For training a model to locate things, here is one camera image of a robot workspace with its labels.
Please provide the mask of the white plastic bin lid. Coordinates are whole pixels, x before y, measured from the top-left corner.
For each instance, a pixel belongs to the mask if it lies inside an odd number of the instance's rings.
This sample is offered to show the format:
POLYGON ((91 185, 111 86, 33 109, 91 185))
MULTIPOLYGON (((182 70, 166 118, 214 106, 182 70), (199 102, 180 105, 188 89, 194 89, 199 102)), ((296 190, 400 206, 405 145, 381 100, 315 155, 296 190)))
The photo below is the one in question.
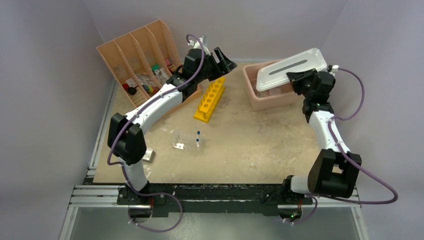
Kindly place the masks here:
POLYGON ((320 49, 311 48, 283 60, 260 68, 257 72, 256 90, 264 92, 290 82, 287 73, 299 73, 312 69, 322 71, 327 68, 320 49))

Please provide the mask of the clear well plate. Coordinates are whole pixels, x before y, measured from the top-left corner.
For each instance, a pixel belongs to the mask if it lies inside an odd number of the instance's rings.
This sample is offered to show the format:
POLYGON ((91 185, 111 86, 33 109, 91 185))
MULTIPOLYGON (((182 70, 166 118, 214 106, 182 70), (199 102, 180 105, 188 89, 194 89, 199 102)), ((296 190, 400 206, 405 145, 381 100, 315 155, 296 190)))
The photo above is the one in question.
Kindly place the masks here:
POLYGON ((194 154, 199 154, 202 151, 203 139, 204 139, 204 135, 201 131, 200 131, 200 140, 201 140, 201 150, 200 150, 200 152, 196 152, 196 150, 195 150, 196 139, 197 139, 197 131, 195 133, 192 133, 192 132, 185 132, 185 131, 181 131, 181 130, 176 130, 174 135, 173 135, 171 146, 174 149, 177 149, 177 150, 182 150, 182 151, 187 151, 187 152, 194 153, 194 154))

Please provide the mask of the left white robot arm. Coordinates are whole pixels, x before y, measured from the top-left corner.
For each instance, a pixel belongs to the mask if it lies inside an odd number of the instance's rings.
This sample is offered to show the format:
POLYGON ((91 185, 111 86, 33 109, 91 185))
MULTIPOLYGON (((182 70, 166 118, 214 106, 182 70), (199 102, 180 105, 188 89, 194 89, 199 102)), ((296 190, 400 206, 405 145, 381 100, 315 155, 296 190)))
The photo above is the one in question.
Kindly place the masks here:
POLYGON ((132 201, 142 205, 149 199, 149 191, 145 188, 149 181, 142 162, 147 151, 145 133, 168 111, 190 97, 199 83, 217 80, 237 66, 219 47, 212 53, 193 48, 153 97, 126 114, 116 113, 111 117, 107 139, 109 156, 118 158, 116 165, 122 167, 132 201))

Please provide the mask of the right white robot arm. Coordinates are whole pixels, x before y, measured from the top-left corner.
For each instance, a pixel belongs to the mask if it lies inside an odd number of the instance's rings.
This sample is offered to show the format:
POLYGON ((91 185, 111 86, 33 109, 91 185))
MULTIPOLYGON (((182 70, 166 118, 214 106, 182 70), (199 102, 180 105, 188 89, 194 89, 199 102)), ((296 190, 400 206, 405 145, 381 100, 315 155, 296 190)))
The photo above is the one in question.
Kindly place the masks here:
POLYGON ((289 185, 280 191, 282 200, 292 204, 301 194, 349 198, 359 175, 353 163, 361 165, 362 159, 344 144, 334 122, 334 110, 328 99, 335 77, 316 69, 286 75, 293 91, 304 97, 302 113, 315 133, 320 152, 308 176, 289 177, 289 185))

